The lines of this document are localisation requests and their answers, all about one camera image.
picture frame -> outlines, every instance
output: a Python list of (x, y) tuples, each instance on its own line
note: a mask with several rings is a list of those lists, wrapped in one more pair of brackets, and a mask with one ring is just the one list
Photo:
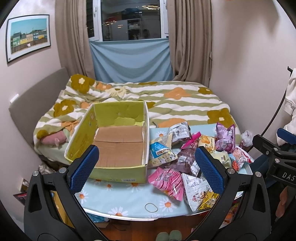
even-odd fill
[(7, 20), (6, 62), (50, 47), (49, 14), (25, 15)]

blanket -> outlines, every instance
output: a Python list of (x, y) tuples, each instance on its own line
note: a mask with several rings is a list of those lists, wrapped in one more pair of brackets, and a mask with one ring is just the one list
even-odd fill
[[(92, 103), (113, 101), (145, 101), (151, 128), (170, 127), (183, 121), (191, 126), (220, 122), (228, 128), (235, 124), (229, 106), (199, 83), (105, 84), (76, 74), (71, 76), (53, 107), (37, 123), (33, 134), (35, 150), (38, 152), (41, 138), (64, 128), (69, 130), (71, 138)], [(236, 136), (240, 139), (237, 125)]]

headboard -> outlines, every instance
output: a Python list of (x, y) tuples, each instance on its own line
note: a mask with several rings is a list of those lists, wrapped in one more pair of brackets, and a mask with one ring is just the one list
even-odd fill
[(54, 105), (68, 80), (67, 70), (62, 68), (25, 91), (9, 106), (12, 120), (32, 148), (37, 122)]

silver bolt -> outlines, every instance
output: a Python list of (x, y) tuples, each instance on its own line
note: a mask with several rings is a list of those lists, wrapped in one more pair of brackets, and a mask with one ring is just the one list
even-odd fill
[(229, 168), (229, 169), (227, 169), (227, 172), (229, 174), (234, 174), (235, 173), (235, 170), (233, 168)]
[(34, 171), (32, 175), (33, 175), (34, 177), (36, 177), (36, 176), (38, 176), (38, 174), (39, 174), (39, 171)]
[(262, 176), (260, 172), (255, 172), (255, 175), (256, 175), (257, 177), (261, 177), (261, 176)]
[(67, 168), (62, 167), (59, 169), (59, 173), (65, 173), (67, 171)]

slipper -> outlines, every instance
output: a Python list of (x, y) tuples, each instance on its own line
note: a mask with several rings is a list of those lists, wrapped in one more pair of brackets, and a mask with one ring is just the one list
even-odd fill
[(170, 232), (169, 235), (169, 241), (181, 241), (182, 240), (182, 234), (179, 230), (173, 230)]
[(155, 241), (169, 241), (169, 235), (167, 232), (161, 232), (156, 236)]

